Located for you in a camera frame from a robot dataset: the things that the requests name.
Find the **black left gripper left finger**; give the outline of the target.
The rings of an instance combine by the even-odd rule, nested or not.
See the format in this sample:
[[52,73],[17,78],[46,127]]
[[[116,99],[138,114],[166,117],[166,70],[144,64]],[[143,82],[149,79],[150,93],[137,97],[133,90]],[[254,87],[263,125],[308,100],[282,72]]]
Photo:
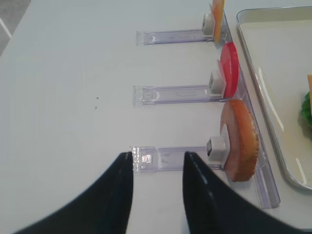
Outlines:
[[134,190],[132,153],[121,153],[86,191],[20,234],[124,234]]

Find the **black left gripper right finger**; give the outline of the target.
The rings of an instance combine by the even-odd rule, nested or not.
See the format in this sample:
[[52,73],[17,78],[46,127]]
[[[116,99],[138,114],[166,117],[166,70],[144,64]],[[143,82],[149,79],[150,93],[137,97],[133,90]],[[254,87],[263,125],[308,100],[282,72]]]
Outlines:
[[267,214],[280,203],[270,166],[256,169],[254,184],[259,207],[224,183],[194,152],[185,152],[183,203],[192,234],[306,234]]

